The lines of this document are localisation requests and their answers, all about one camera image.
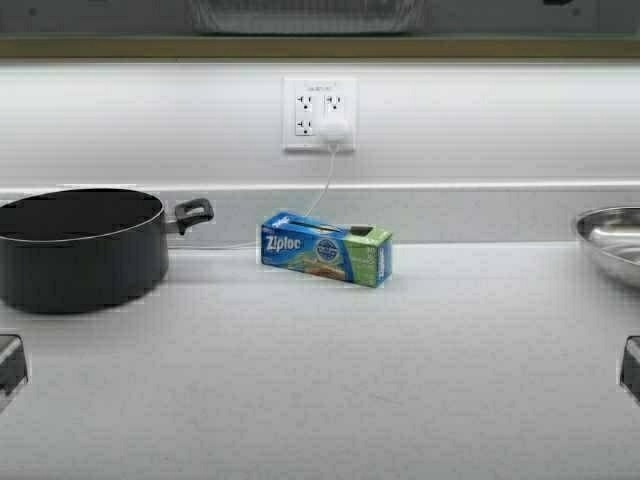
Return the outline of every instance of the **white outlet plate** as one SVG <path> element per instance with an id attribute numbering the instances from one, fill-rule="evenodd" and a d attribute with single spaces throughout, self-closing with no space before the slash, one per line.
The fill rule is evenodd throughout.
<path id="1" fill-rule="evenodd" d="M 285 78 L 283 85 L 282 144 L 285 150 L 326 151 L 314 127 L 327 115 L 339 115 L 349 122 L 353 135 L 341 150 L 356 149 L 358 82 L 355 78 Z"/>

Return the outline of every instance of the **gray countertop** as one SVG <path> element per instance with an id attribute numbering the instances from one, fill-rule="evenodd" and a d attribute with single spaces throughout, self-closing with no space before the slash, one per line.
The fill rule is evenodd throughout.
<path id="1" fill-rule="evenodd" d="M 92 315 L 0 307 L 32 378 L 2 478 L 626 479 L 617 386 L 640 293 L 573 243 L 396 248 L 378 290 L 172 252 L 155 292 Z"/>

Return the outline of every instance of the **metal bowl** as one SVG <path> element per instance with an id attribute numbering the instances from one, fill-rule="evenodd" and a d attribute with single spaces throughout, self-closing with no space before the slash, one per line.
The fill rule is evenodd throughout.
<path id="1" fill-rule="evenodd" d="M 584 252 L 605 274 L 640 288 L 640 207 L 587 212 L 574 227 Z"/>

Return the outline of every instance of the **pot handle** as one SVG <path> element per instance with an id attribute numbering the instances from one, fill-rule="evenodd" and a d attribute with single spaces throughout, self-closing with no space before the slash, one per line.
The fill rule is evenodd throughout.
<path id="1" fill-rule="evenodd" d="M 202 209 L 201 212 L 192 213 L 194 210 Z M 181 203 L 176 206 L 176 225 L 180 235 L 184 235 L 187 228 L 193 227 L 199 223 L 210 222 L 213 220 L 213 207 L 206 198 L 196 198 L 189 202 Z"/>

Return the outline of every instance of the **charging cable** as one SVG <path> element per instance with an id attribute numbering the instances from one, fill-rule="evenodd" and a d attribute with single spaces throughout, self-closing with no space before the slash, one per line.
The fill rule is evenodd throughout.
<path id="1" fill-rule="evenodd" d="M 331 187 L 331 181 L 333 180 L 333 172 L 335 170 L 336 155 L 340 150 L 340 145 L 347 143 L 351 137 L 351 126 L 343 118 L 330 119 L 323 121 L 318 129 L 318 134 L 323 139 L 324 143 L 329 149 L 329 174 L 327 175 L 327 181 L 325 182 L 324 189 L 320 192 L 320 195 L 313 201 L 308 208 L 305 217 L 310 216 L 316 209 L 316 207 L 322 202 L 327 195 L 329 188 Z M 237 243 L 235 245 L 219 245 L 213 247 L 199 247 L 194 250 L 239 250 L 243 248 L 255 247 L 258 242 Z"/>

